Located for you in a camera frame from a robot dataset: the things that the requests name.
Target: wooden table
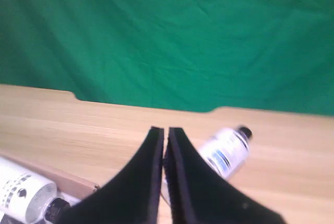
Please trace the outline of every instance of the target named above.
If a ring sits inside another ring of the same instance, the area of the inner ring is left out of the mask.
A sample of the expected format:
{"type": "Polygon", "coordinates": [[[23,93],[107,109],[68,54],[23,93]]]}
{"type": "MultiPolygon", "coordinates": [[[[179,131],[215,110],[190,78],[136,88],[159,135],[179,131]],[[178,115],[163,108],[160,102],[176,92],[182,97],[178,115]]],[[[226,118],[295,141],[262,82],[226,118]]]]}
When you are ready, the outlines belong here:
{"type": "MultiPolygon", "coordinates": [[[[210,113],[79,101],[70,92],[0,85],[0,148],[100,185],[150,126],[183,127],[195,147],[221,127],[252,129],[250,157],[230,182],[290,224],[334,221],[334,118],[218,108],[210,113]]],[[[171,223],[161,200],[159,223],[171,223]]]]}

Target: white tube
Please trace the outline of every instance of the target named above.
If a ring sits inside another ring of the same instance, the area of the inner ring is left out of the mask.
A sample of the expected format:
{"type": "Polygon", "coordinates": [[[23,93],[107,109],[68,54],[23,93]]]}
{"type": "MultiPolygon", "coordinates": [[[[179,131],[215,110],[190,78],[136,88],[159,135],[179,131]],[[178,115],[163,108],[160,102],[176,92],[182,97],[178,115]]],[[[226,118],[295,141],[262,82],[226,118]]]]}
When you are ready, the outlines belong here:
{"type": "MultiPolygon", "coordinates": [[[[244,126],[238,129],[223,128],[199,149],[199,154],[215,172],[228,179],[248,156],[248,140],[252,132],[244,126]]],[[[170,205],[168,184],[162,180],[161,195],[170,205]]]]}
{"type": "Polygon", "coordinates": [[[53,181],[0,157],[0,211],[4,214],[24,224],[36,223],[56,196],[53,181]]]}

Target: bottle cap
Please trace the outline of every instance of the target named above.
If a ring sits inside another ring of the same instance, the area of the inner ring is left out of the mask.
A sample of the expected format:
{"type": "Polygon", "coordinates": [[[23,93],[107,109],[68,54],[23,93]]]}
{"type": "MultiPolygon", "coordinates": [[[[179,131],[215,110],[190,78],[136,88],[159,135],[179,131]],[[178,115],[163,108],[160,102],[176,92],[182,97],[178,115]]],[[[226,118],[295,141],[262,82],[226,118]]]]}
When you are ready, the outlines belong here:
{"type": "Polygon", "coordinates": [[[246,126],[240,126],[236,131],[238,133],[241,133],[242,135],[245,135],[247,139],[250,139],[252,137],[252,131],[246,126]]]}
{"type": "Polygon", "coordinates": [[[60,215],[68,208],[70,208],[70,204],[67,201],[55,198],[46,208],[45,219],[51,223],[56,223],[60,215]]]}

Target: black foam pad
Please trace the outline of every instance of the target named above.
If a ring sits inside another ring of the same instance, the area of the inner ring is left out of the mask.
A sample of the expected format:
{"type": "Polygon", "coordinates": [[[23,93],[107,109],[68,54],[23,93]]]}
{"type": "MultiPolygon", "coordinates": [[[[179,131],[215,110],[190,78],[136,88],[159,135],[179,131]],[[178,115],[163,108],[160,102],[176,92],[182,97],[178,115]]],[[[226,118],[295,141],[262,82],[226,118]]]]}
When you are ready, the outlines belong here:
{"type": "Polygon", "coordinates": [[[278,213],[219,177],[182,128],[170,128],[163,166],[174,224],[285,224],[278,213]]]}
{"type": "Polygon", "coordinates": [[[104,187],[65,211],[57,224],[157,223],[163,138],[163,129],[152,127],[130,162],[104,187]]]}

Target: green cloth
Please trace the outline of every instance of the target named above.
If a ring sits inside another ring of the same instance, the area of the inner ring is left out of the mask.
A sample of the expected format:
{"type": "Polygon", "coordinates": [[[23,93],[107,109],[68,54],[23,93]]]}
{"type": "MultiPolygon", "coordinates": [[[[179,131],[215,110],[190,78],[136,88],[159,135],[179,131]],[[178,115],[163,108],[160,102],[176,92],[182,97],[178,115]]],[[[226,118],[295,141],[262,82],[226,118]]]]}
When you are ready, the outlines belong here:
{"type": "Polygon", "coordinates": [[[334,0],[0,0],[0,82],[334,115],[334,0]]]}

